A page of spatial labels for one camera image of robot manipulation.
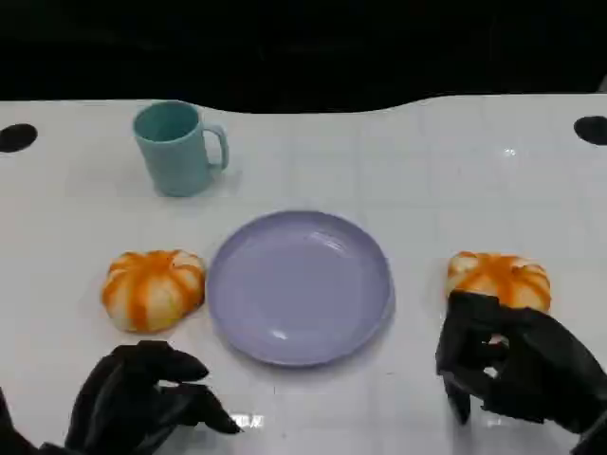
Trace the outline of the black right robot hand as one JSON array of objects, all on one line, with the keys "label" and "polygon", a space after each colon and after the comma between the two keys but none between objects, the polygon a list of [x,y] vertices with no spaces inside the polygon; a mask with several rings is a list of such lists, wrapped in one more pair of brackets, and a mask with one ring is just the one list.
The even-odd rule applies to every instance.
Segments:
[{"label": "black right robot hand", "polygon": [[547,314],[495,297],[450,293],[435,360],[461,425],[472,397],[489,412],[576,434],[606,410],[606,373],[590,351]]}]

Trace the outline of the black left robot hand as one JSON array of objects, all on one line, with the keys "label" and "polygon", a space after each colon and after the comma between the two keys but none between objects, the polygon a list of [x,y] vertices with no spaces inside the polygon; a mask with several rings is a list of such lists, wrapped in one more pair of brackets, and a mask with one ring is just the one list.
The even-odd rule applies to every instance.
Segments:
[{"label": "black left robot hand", "polygon": [[211,389],[196,357],[165,341],[120,345],[104,356],[74,403],[65,446],[82,454],[153,454],[176,428],[241,428]]}]

